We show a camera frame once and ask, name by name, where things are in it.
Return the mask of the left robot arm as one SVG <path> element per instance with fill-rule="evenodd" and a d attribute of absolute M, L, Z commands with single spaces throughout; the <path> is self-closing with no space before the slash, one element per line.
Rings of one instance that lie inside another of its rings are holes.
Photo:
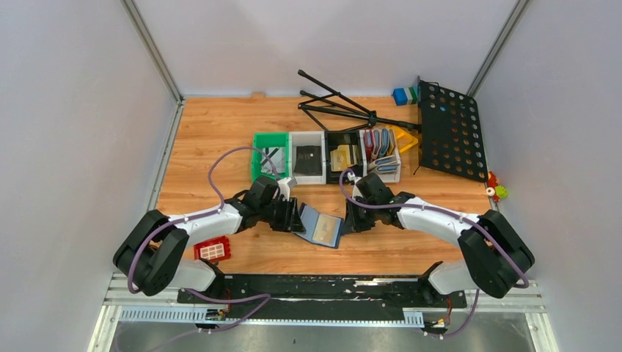
<path fill-rule="evenodd" d="M 154 296 L 169 288 L 205 292 L 222 275 L 207 260 L 188 260 L 187 249 L 225 235 L 267 223 L 273 231 L 302 232 L 298 202 L 290 195 L 294 177 L 275 180 L 260 176 L 222 206 L 176 216 L 159 210 L 143 215 L 114 253 L 114 266 L 129 280 L 129 288 Z"/>

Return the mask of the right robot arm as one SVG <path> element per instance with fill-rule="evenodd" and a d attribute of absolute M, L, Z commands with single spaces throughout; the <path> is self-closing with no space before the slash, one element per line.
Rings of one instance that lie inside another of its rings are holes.
<path fill-rule="evenodd" d="M 530 286 L 526 273 L 535 263 L 533 253 L 497 210 L 484 214 L 443 208 L 424 199 L 392 190 L 376 174 L 357 177 L 347 169 L 339 176 L 344 193 L 349 232 L 363 232 L 377 221 L 401 230 L 432 235 L 461 252 L 461 260 L 434 263 L 420 277 L 426 290 L 448 296 L 463 290 L 482 290 L 493 298 L 503 298 L 510 289 Z"/>

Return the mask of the blue card holder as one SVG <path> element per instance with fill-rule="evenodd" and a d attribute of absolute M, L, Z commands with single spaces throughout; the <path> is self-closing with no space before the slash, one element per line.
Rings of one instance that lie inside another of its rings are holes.
<path fill-rule="evenodd" d="M 302 231 L 293 231 L 295 235 L 309 243 L 336 249 L 343 234 L 344 219 L 320 213 L 303 203 L 300 208 Z"/>

